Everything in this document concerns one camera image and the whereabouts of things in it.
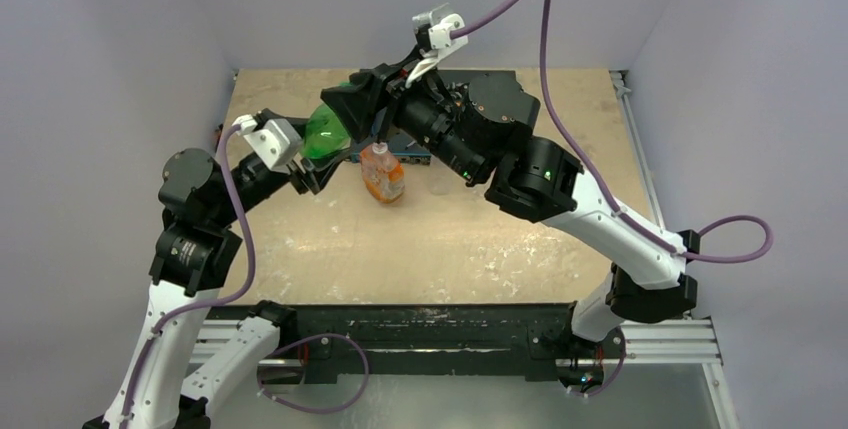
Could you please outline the large clear plastic bottle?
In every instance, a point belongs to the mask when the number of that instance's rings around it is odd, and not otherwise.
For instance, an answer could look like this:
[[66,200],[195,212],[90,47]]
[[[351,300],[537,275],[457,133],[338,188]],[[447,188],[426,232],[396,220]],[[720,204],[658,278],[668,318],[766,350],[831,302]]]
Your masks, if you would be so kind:
[[433,195],[447,195],[450,193],[452,188],[451,176],[445,174],[431,174],[427,179],[427,188]]

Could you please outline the black network switch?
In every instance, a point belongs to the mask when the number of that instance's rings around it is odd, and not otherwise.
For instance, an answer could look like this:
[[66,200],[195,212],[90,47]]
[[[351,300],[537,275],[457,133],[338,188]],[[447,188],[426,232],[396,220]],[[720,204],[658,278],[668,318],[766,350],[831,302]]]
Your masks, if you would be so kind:
[[[494,71],[503,71],[507,72],[509,70],[494,70]],[[465,82],[475,77],[477,74],[482,72],[492,72],[492,71],[483,71],[483,70],[446,70],[440,74],[443,80],[447,83],[458,83],[460,81]],[[518,154],[523,148],[526,146],[523,145],[521,150],[517,153],[508,153],[508,154]],[[389,150],[399,159],[400,162],[409,163],[409,164],[425,164],[428,165],[434,160],[438,160],[431,156],[431,154],[422,146],[420,146],[415,140],[413,140],[406,133],[399,131],[397,134],[392,136],[388,142]]]

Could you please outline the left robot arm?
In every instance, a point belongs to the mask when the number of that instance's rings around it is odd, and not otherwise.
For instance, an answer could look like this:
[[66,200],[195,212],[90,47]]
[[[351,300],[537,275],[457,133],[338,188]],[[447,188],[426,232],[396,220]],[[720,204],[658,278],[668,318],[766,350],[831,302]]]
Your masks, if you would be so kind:
[[209,312],[236,300],[222,289],[240,249],[248,253],[243,288],[255,280],[249,210],[285,186],[320,191],[350,150],[347,131],[320,106],[307,119],[241,116],[215,153],[189,148],[166,162],[143,326],[117,395],[90,427],[209,428],[263,359],[291,356],[304,371],[329,356],[335,333],[311,334],[296,310],[263,301],[208,360],[191,364]]

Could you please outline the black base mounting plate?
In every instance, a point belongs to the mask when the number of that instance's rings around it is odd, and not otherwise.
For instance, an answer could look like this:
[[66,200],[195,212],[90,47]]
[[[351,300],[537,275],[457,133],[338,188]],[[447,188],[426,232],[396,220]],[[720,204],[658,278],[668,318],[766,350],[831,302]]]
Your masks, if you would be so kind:
[[278,306],[260,302],[214,309],[200,334],[208,348],[252,315],[282,319],[284,353],[263,361],[289,366],[307,384],[341,375],[515,376],[589,392],[605,364],[625,356],[624,334],[599,342],[573,335],[570,303],[364,304]]

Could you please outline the green plastic bottle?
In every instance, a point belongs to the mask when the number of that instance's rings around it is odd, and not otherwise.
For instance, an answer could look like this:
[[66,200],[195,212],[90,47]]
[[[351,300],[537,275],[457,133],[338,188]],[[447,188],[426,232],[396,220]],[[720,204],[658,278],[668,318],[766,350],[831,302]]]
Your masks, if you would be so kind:
[[326,104],[318,106],[306,123],[301,156],[323,159],[350,145],[351,137],[336,113]]

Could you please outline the orange label plastic bottle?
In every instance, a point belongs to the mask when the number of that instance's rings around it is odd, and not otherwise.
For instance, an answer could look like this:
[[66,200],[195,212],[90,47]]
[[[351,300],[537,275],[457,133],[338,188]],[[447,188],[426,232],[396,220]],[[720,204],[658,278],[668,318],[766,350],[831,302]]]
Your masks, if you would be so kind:
[[362,180],[380,203],[391,204],[405,192],[404,169],[385,142],[371,143],[359,153]]

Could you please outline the aluminium frame rail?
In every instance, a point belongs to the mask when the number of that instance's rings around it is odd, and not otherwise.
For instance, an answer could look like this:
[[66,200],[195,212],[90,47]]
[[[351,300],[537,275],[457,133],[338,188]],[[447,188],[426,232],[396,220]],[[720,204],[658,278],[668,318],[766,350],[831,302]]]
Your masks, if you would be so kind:
[[[212,319],[204,322],[190,359],[192,365],[208,361],[233,336],[240,322]],[[656,325],[625,323],[623,334],[613,338],[623,346],[628,364],[720,364],[721,351],[708,320],[672,320]]]

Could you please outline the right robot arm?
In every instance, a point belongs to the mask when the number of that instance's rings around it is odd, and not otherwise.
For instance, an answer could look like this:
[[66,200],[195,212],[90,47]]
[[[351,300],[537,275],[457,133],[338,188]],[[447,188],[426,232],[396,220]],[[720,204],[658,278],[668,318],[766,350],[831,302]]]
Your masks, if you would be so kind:
[[374,127],[403,132],[468,186],[484,185],[500,211],[569,234],[610,260],[608,276],[561,330],[569,353],[588,354],[624,321],[659,323],[696,305],[697,282],[685,268],[698,236],[668,232],[607,199],[585,164],[534,134],[540,101],[512,74],[450,84],[434,71],[413,79],[381,65],[320,97],[354,140]]

